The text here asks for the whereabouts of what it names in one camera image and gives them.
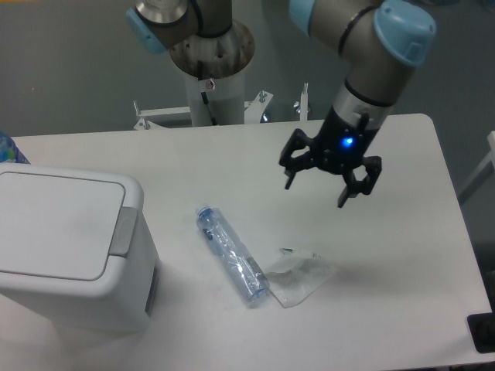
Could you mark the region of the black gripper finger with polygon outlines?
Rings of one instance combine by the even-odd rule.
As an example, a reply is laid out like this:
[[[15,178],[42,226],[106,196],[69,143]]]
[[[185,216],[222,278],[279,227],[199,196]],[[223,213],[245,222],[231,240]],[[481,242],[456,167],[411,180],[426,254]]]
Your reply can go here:
[[[296,128],[282,149],[278,163],[285,169],[284,174],[287,176],[285,189],[290,189],[298,172],[316,166],[312,143],[312,138],[302,129]]]
[[[337,207],[343,208],[349,198],[355,198],[359,194],[369,196],[382,171],[382,158],[380,156],[363,157],[359,167],[363,166],[366,176],[358,180],[353,169],[346,170],[343,173],[343,179],[346,187],[338,198]]]

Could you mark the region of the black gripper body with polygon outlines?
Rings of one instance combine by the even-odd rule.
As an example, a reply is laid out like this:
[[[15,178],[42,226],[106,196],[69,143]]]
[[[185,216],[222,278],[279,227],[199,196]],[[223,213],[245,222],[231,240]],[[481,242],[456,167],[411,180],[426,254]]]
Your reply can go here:
[[[331,108],[309,145],[314,164],[334,175],[343,175],[361,166],[368,172],[380,172],[381,157],[365,156],[377,132],[371,127],[367,112],[358,114],[352,124]]]

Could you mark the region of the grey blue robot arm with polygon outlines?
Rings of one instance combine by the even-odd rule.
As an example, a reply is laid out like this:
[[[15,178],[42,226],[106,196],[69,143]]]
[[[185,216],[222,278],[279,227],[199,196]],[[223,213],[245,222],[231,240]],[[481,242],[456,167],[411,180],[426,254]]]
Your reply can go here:
[[[406,1],[291,1],[291,20],[350,64],[319,133],[295,130],[279,163],[288,179],[318,168],[340,175],[339,205],[372,192],[382,169],[367,149],[421,66],[436,34],[434,19]],[[242,91],[223,81],[254,55],[249,30],[229,1],[137,1],[125,14],[150,53],[168,53],[192,80],[189,108],[196,126],[244,122]]]

